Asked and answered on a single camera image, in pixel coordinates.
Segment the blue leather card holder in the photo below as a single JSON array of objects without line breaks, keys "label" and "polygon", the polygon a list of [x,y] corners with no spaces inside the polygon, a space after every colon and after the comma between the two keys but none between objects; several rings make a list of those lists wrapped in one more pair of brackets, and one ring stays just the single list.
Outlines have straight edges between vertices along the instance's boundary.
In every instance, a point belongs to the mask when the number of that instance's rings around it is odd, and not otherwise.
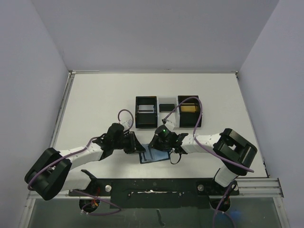
[{"label": "blue leather card holder", "polygon": [[154,148],[150,148],[147,144],[142,144],[145,151],[139,153],[140,164],[160,162],[169,160],[169,152],[159,151]]}]

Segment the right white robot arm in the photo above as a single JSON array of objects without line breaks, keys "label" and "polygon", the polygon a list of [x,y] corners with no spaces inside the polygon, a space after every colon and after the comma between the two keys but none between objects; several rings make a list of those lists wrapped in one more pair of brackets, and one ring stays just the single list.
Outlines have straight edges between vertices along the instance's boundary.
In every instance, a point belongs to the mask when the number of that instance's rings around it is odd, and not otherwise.
[{"label": "right white robot arm", "polygon": [[211,135],[176,134],[162,125],[155,130],[149,147],[180,155],[210,153],[224,164],[214,176],[214,181],[222,187],[227,187],[239,176],[253,173],[250,166],[257,154],[256,146],[230,128]]}]

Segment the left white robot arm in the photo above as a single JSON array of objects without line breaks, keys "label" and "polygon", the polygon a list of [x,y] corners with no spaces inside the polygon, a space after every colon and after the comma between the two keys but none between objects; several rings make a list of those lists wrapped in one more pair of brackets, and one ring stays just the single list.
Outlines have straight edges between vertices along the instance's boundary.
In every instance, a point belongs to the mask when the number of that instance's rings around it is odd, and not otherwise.
[{"label": "left white robot arm", "polygon": [[35,191],[44,200],[54,198],[65,190],[90,190],[94,186],[93,175],[73,169],[106,159],[115,150],[126,154],[144,152],[145,148],[133,131],[125,130],[120,123],[113,123],[106,133],[93,137],[82,147],[57,151],[46,149],[25,175],[30,191]]}]

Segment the black white card tray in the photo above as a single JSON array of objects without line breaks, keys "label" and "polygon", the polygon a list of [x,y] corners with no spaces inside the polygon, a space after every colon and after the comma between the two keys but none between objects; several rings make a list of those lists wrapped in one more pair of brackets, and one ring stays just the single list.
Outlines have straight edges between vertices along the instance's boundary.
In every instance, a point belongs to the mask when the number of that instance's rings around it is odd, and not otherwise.
[{"label": "black white card tray", "polygon": [[[138,105],[154,105],[154,113],[139,113]],[[180,106],[195,104],[196,113],[181,112]],[[155,129],[163,124],[162,119],[175,122],[175,128],[201,127],[202,105],[198,95],[176,96],[137,96],[135,98],[135,127],[137,129]]]}]

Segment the aluminium frame rail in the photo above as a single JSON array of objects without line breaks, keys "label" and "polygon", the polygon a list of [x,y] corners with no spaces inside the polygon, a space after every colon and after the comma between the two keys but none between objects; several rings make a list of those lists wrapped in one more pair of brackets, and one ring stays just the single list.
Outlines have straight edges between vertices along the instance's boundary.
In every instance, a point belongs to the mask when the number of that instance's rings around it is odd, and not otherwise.
[{"label": "aluminium frame rail", "polygon": [[238,178],[239,197],[273,198],[284,197],[278,178]]}]

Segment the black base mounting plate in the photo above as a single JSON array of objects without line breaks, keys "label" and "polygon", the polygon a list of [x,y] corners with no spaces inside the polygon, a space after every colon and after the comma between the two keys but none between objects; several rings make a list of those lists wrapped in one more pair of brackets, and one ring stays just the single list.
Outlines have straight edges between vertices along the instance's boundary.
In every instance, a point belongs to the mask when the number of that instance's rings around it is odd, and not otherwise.
[{"label": "black base mounting plate", "polygon": [[212,178],[96,179],[87,193],[110,197],[123,209],[208,209],[209,200],[221,198],[226,188]]}]

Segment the silver credit card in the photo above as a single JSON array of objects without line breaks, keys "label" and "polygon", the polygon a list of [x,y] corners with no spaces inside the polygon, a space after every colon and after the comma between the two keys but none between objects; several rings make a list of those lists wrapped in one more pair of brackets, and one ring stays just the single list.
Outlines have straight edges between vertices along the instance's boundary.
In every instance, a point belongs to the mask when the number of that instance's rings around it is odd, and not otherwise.
[{"label": "silver credit card", "polygon": [[154,105],[152,104],[141,104],[138,105],[139,113],[154,113]]}]

